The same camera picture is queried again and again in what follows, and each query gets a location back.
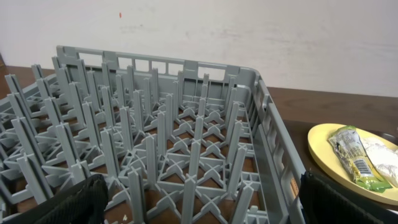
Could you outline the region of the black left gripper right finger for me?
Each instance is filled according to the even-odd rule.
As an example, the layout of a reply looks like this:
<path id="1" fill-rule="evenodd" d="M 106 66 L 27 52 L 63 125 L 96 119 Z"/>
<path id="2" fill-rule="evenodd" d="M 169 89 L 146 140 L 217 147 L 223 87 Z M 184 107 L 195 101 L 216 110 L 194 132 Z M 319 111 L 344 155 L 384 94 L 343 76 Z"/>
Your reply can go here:
<path id="1" fill-rule="evenodd" d="M 306 171 L 300 180 L 299 198 L 307 223 L 397 224 L 396 213 L 323 175 Z"/>

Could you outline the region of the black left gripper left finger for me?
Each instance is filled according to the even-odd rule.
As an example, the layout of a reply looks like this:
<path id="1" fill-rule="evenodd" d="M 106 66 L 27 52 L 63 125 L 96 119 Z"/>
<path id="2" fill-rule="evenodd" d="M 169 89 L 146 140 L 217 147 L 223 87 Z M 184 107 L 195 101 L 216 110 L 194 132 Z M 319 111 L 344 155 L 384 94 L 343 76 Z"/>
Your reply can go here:
<path id="1" fill-rule="evenodd" d="M 104 223 L 107 204 L 106 181 L 101 174 L 95 174 L 6 223 Z"/>

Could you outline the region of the yellow plate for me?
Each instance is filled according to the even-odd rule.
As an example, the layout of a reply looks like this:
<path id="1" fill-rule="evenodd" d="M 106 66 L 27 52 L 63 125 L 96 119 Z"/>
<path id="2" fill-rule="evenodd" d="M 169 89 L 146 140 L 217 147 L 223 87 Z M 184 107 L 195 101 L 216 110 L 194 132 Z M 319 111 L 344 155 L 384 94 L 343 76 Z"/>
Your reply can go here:
<path id="1" fill-rule="evenodd" d="M 343 126 L 343 124 L 324 123 L 318 124 L 309 130 L 307 136 L 308 146 L 315 162 L 333 180 L 353 192 L 377 202 L 397 206 L 397 187 L 393 186 L 383 193 L 370 191 L 355 184 L 349 174 L 344 170 L 338 157 L 333 152 L 331 144 L 328 142 L 329 135 Z"/>

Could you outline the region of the white paper napkin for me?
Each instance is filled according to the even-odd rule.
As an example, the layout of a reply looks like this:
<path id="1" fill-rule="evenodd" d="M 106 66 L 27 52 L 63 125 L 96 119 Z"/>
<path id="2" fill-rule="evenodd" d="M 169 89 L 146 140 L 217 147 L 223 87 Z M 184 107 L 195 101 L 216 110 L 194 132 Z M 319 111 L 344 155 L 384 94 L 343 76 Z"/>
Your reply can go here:
<path id="1" fill-rule="evenodd" d="M 361 138 L 361 142 L 373 166 L 397 187 L 397 151 L 389 149 L 377 138 Z"/>

